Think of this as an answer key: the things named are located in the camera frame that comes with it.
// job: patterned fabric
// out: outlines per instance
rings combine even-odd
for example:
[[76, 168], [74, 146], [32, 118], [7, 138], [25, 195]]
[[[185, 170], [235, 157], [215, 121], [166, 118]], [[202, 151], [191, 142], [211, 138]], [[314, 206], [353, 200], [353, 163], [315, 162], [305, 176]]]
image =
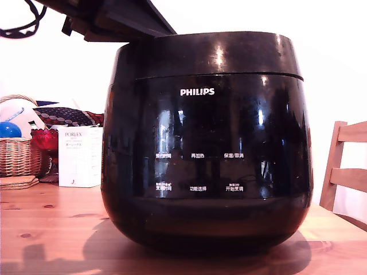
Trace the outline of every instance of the patterned fabric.
[[64, 125], [91, 126], [100, 124], [103, 126], [104, 114], [84, 112], [67, 107], [33, 108], [40, 119], [48, 126]]

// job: white box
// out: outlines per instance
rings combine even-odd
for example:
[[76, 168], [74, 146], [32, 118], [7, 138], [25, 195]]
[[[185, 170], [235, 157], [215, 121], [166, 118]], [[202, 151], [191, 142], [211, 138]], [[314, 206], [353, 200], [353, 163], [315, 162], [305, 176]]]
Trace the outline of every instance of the white box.
[[58, 185], [93, 187], [101, 184], [100, 127], [58, 128]]

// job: wooden coaster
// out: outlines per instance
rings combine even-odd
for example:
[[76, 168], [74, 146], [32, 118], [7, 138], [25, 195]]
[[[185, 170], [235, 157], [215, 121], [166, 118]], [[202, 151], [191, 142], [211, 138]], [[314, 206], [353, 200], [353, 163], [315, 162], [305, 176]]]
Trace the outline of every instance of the wooden coaster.
[[35, 178], [35, 176], [9, 176], [7, 178], [0, 178], [0, 185], [30, 183]]
[[35, 176], [13, 176], [0, 179], [0, 190], [20, 190], [32, 187], [39, 181]]
[[21, 189], [27, 189], [29, 187], [32, 187], [36, 184], [39, 184], [40, 182], [37, 180], [35, 182], [32, 183], [27, 183], [27, 184], [14, 184], [14, 185], [7, 185], [7, 186], [1, 186], [0, 190], [21, 190]]

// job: black cable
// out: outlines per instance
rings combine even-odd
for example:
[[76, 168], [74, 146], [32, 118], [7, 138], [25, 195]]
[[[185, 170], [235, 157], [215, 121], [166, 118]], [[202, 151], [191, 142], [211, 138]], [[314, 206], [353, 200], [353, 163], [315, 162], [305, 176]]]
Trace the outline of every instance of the black cable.
[[[21, 39], [21, 38], [30, 37], [37, 32], [38, 27], [40, 25], [40, 20], [46, 14], [47, 7], [44, 6], [42, 8], [41, 14], [39, 14], [36, 6], [33, 4], [31, 0], [24, 0], [24, 1], [29, 5], [30, 11], [34, 14], [34, 17], [35, 17], [34, 21], [32, 21], [31, 23], [27, 25], [21, 26], [21, 27], [15, 27], [15, 28], [6, 29], [6, 30], [0, 29], [0, 37], [11, 38], [11, 39]], [[34, 31], [28, 30], [26, 33], [20, 32], [21, 30], [25, 30], [33, 26], [34, 26]]]

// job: rice cooker lid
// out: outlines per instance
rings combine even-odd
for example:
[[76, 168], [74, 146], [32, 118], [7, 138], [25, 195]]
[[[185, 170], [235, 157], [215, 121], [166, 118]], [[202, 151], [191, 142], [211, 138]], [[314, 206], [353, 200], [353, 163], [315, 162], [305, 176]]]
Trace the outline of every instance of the rice cooker lid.
[[289, 38], [222, 32], [149, 38], [121, 47], [115, 74], [134, 79], [199, 74], [268, 73], [303, 80]]

